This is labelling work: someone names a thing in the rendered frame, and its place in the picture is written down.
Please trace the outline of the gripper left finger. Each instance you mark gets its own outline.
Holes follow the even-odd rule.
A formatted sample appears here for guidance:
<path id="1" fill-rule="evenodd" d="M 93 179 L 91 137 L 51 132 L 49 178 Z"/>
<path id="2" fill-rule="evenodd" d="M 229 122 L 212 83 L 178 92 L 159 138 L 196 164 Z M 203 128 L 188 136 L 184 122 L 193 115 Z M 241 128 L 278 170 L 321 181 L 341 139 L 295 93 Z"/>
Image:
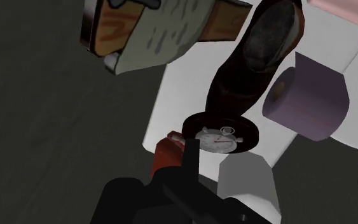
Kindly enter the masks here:
<path id="1" fill-rule="evenodd" d="M 90 224 L 272 224 L 199 182 L 199 146 L 199 140 L 187 139 L 182 164 L 158 169 L 148 185 L 136 178 L 109 181 Z"/>

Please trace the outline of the red bottle with white cap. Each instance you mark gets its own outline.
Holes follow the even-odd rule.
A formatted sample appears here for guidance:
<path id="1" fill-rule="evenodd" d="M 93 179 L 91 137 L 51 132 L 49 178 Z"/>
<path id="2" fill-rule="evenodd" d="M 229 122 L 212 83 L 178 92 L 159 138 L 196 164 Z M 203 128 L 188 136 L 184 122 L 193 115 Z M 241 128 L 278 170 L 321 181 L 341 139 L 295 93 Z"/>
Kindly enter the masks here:
<path id="1" fill-rule="evenodd" d="M 164 167 L 181 166 L 184 152 L 185 139 L 182 134 L 171 131 L 165 138 L 156 144 L 151 177 L 154 173 Z"/>

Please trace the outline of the white stopwatch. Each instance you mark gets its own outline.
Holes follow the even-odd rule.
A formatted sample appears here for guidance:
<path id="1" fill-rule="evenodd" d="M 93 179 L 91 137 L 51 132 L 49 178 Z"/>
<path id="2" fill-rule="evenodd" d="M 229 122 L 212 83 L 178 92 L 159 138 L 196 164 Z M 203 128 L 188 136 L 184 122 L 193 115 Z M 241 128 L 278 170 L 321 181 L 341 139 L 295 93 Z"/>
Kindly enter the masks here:
<path id="1" fill-rule="evenodd" d="M 234 136 L 233 127 L 221 127 L 220 129 L 208 129 L 203 127 L 195 136 L 200 141 L 200 149 L 211 153 L 231 153 L 236 150 L 238 143 L 244 140 Z"/>

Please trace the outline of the purple toilet paper roll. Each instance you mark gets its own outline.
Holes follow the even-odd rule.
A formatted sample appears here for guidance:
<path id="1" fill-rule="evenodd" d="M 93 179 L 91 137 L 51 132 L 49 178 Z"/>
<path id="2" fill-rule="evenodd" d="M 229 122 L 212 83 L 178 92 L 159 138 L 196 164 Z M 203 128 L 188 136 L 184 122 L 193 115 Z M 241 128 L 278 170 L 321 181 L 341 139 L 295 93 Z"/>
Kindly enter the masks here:
<path id="1" fill-rule="evenodd" d="M 264 117 L 313 141 L 327 139 L 344 121 L 350 99 L 344 75 L 300 53 L 276 79 Z"/>

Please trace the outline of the black round plate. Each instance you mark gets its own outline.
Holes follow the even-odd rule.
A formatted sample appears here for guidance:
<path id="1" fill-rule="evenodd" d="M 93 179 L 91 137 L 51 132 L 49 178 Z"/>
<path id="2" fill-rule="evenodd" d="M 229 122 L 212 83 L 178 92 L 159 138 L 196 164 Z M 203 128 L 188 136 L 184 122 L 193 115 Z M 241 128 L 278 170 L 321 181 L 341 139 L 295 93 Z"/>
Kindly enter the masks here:
<path id="1" fill-rule="evenodd" d="M 201 112 L 189 116 L 182 125 L 182 135 L 185 139 L 195 138 L 203 127 L 208 129 L 220 129 L 221 127 L 233 127 L 234 136 L 242 137 L 243 142 L 238 143 L 236 150 L 231 153 L 241 153 L 253 149 L 259 142 L 259 130 L 250 120 L 238 116 L 212 112 Z"/>

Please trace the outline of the dark brown vase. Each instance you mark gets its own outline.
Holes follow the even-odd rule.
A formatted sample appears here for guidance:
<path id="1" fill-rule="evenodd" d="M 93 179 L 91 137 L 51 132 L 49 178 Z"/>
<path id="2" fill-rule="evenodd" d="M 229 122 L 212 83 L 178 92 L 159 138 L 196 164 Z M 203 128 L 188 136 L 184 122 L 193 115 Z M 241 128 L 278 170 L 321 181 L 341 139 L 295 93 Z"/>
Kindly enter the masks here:
<path id="1" fill-rule="evenodd" d="M 244 114 L 264 94 L 304 29 L 301 0 L 262 0 L 242 39 L 217 70 L 205 110 Z"/>

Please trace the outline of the pink block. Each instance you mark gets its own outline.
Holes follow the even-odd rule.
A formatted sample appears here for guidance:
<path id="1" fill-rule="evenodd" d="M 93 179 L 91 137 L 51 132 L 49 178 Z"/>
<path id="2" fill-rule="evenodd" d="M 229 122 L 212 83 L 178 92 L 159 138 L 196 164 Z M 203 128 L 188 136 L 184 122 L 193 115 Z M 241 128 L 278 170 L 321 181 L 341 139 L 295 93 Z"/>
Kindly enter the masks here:
<path id="1" fill-rule="evenodd" d="M 306 0 L 308 4 L 358 25 L 358 0 Z"/>

